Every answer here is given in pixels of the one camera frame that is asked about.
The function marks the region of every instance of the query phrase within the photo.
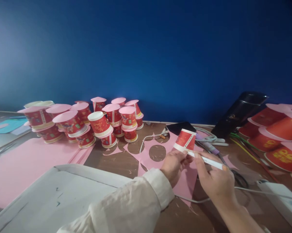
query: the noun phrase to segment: pink cardstock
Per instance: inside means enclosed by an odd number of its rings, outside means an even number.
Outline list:
[[[36,179],[56,165],[67,164],[78,144],[60,140],[45,144],[33,138],[0,157],[0,208],[5,208]]]

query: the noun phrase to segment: black bottle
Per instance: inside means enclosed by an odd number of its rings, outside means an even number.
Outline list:
[[[250,117],[267,98],[269,97],[260,92],[243,92],[211,132],[218,138],[225,138]]]

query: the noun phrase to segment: white power strip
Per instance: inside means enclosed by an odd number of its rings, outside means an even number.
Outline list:
[[[257,184],[258,184],[258,187],[263,192],[270,192],[270,193],[292,197],[292,192],[283,184],[270,183],[270,182],[262,183],[260,181],[258,181]],[[266,195],[266,196],[270,199],[270,201],[276,207],[276,209],[283,215],[283,217],[287,220],[287,222],[292,226],[292,200],[285,197],[275,196],[275,195]]]

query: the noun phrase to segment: finger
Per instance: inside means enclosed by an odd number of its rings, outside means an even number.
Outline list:
[[[197,170],[200,179],[209,179],[210,175],[207,172],[207,169],[204,164],[204,160],[200,156],[200,154],[196,154],[195,164],[197,165]]]

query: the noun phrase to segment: white sleeve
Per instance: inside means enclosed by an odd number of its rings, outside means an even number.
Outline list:
[[[160,212],[174,198],[172,187],[159,169],[107,195],[88,212],[61,227],[58,233],[153,232]]]

